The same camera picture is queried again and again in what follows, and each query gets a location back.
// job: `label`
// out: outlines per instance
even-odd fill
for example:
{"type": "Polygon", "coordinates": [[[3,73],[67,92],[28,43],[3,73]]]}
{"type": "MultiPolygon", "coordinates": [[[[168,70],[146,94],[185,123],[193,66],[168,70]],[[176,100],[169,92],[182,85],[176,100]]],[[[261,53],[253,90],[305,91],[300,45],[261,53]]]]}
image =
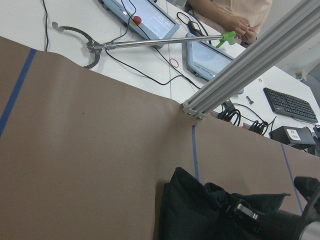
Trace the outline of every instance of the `label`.
{"type": "Polygon", "coordinates": [[[286,131],[288,132],[288,134],[292,140],[301,141],[301,138],[299,137],[297,130],[287,129],[286,131]]]}

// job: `red emergency stop button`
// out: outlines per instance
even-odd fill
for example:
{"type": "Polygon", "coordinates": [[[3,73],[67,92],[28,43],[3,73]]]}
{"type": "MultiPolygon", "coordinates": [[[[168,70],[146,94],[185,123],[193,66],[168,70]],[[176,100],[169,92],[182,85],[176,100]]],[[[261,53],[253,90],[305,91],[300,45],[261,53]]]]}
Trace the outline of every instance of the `red emergency stop button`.
{"type": "Polygon", "coordinates": [[[133,18],[133,23],[135,24],[135,25],[140,25],[141,24],[141,22],[142,22],[142,19],[141,19],[141,17],[139,17],[139,16],[134,16],[134,18],[133,18]]]}

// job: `metal bracket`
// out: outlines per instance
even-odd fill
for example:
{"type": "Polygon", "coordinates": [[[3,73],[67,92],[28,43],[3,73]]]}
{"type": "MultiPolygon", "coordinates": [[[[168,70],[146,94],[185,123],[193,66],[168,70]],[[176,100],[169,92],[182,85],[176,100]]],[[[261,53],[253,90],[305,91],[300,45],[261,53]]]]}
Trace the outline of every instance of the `metal bracket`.
{"type": "Polygon", "coordinates": [[[236,209],[254,220],[257,220],[259,218],[258,214],[256,214],[255,212],[253,212],[249,208],[245,207],[241,203],[239,203],[238,206],[236,206],[236,209]]]}
{"type": "Polygon", "coordinates": [[[200,120],[204,119],[207,116],[206,114],[202,114],[202,113],[199,113],[195,110],[190,109],[188,100],[182,104],[182,110],[183,110],[184,114],[189,115],[189,116],[193,116],[193,117],[200,119],[200,120]]]}

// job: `hand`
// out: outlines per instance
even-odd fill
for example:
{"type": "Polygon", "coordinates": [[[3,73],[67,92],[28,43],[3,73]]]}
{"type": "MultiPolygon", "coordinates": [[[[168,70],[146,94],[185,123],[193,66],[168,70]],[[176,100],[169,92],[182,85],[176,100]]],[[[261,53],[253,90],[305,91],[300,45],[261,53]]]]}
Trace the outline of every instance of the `hand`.
{"type": "Polygon", "coordinates": [[[248,31],[245,32],[245,34],[243,34],[241,36],[241,40],[243,43],[247,43],[247,44],[252,44],[257,38],[257,33],[256,30],[249,26],[248,31]]]}
{"type": "Polygon", "coordinates": [[[235,34],[239,37],[244,35],[249,30],[249,24],[239,16],[228,15],[225,19],[223,27],[228,31],[235,31],[235,34]]]}

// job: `person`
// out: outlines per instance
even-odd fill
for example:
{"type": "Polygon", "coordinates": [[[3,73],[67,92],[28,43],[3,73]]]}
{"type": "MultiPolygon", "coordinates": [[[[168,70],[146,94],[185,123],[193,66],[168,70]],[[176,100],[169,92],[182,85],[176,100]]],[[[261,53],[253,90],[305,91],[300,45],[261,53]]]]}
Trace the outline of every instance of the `person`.
{"type": "Polygon", "coordinates": [[[198,20],[224,34],[235,31],[247,47],[257,39],[267,20],[272,0],[187,0],[198,20]]]}

